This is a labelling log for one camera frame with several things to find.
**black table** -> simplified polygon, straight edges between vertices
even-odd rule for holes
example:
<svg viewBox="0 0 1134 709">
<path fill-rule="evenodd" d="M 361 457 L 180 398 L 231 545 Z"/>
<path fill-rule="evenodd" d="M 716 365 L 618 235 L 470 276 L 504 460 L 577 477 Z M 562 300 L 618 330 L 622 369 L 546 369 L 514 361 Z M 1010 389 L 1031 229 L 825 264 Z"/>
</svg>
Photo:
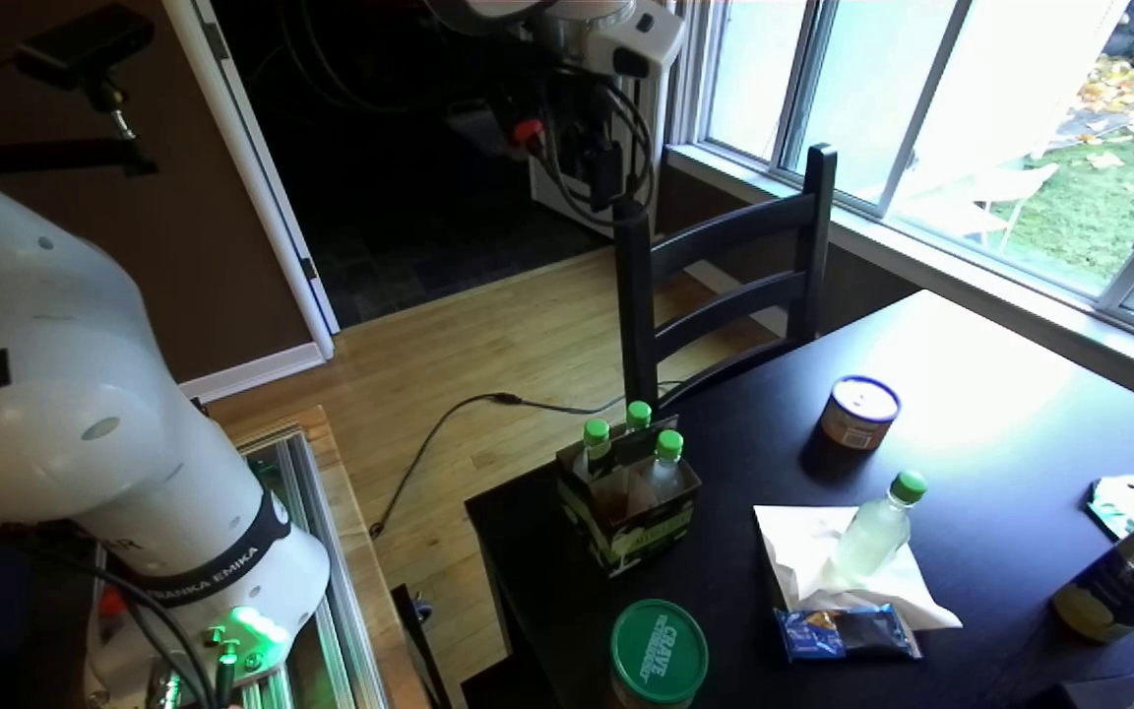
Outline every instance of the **black table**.
<svg viewBox="0 0 1134 709">
<path fill-rule="evenodd" d="M 902 394 L 902 417 L 856 472 L 807 457 L 842 376 Z M 1134 673 L 1134 635 L 1089 646 L 1047 600 L 1109 535 L 1087 486 L 1134 472 L 1134 394 L 938 296 L 908 296 L 690 401 L 705 477 L 690 541 L 601 581 L 555 503 L 555 465 L 470 499 L 510 654 L 555 700 L 600 705 L 609 620 L 640 596 L 684 604 L 711 646 L 695 705 L 1025 705 L 1070 678 Z M 925 662 L 787 662 L 758 604 L 751 503 L 858 503 L 923 469 L 915 557 L 963 631 L 923 635 Z"/>
</svg>

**bottle cap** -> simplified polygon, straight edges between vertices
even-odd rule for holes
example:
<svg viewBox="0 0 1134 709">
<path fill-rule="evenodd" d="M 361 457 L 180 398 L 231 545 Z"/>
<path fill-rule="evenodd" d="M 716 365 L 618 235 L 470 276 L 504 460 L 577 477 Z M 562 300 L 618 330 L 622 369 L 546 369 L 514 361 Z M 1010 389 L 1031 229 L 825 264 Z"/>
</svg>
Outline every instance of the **bottle cap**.
<svg viewBox="0 0 1134 709">
<path fill-rule="evenodd" d="M 609 443 L 609 426 L 601 417 L 584 421 L 584 443 Z"/>
<path fill-rule="evenodd" d="M 905 503 L 919 503 L 925 495 L 925 477 L 902 469 L 895 481 L 890 481 L 890 495 L 905 499 Z"/>
<path fill-rule="evenodd" d="M 684 453 L 680 428 L 661 428 L 657 435 L 657 457 L 680 460 L 680 453 Z"/>
<path fill-rule="evenodd" d="M 669 600 L 638 600 L 609 627 L 614 680 L 638 705 L 690 705 L 710 667 L 705 631 Z"/>
<path fill-rule="evenodd" d="M 650 401 L 631 401 L 631 428 L 650 428 L 650 421 L 652 421 Z"/>
</svg>

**wooden chair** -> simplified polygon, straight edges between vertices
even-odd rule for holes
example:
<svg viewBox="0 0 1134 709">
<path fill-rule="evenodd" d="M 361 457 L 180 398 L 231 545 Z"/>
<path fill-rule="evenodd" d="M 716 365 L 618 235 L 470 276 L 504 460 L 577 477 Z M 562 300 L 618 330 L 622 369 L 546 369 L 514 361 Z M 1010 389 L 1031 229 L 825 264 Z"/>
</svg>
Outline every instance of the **wooden chair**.
<svg viewBox="0 0 1134 709">
<path fill-rule="evenodd" d="M 399 608 L 399 620 L 408 635 L 408 662 L 420 678 L 428 709 L 450 709 L 450 690 L 445 690 L 441 667 L 437 667 L 432 646 L 425 644 L 425 631 L 420 631 L 420 608 L 405 583 L 392 589 L 392 608 Z"/>
<path fill-rule="evenodd" d="M 825 273 L 836 166 L 840 155 L 831 145 L 811 145 L 799 192 L 734 208 L 664 239 L 650 235 L 650 216 L 638 204 L 614 208 L 618 216 L 614 279 L 618 279 L 618 327 L 622 327 L 618 339 L 631 401 L 640 398 L 652 401 L 657 411 L 676 411 L 684 394 L 815 339 L 820 284 Z M 669 276 L 684 273 L 695 260 L 711 260 L 737 245 L 755 239 L 797 239 L 797 264 L 785 273 L 744 279 L 740 289 L 719 292 L 684 315 L 652 323 L 657 284 L 664 284 Z M 779 342 L 765 342 L 737 358 L 711 361 L 669 389 L 657 388 L 661 358 L 765 308 L 787 310 L 787 330 Z"/>
</svg>

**window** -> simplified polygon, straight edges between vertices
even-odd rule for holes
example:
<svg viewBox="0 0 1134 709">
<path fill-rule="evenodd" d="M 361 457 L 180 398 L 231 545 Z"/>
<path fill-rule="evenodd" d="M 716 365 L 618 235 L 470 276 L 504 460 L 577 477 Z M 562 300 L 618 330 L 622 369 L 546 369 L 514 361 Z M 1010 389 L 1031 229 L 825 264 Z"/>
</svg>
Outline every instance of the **window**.
<svg viewBox="0 0 1134 709">
<path fill-rule="evenodd" d="M 1134 0 L 695 0 L 676 138 L 1134 327 Z"/>
</svg>

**wooden floor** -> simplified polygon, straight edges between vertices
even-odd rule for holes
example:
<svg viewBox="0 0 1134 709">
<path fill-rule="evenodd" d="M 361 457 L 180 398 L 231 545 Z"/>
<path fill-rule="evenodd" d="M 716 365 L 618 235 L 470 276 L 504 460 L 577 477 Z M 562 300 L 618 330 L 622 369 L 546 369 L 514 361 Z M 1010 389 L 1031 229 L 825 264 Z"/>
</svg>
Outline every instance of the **wooden floor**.
<svg viewBox="0 0 1134 709">
<path fill-rule="evenodd" d="M 694 300 L 694 289 L 680 284 L 669 300 Z M 737 342 L 702 342 L 676 365 L 705 361 L 716 346 Z M 323 406 L 361 514 L 378 520 L 432 421 L 491 389 L 562 406 L 618 398 L 608 247 L 344 330 L 331 365 L 215 401 L 211 417 L 256 428 Z M 550 460 L 573 439 L 577 417 L 470 406 L 437 435 L 378 535 L 387 583 L 408 583 L 432 608 L 425 635 L 457 700 L 457 680 L 504 658 L 463 499 Z"/>
</svg>

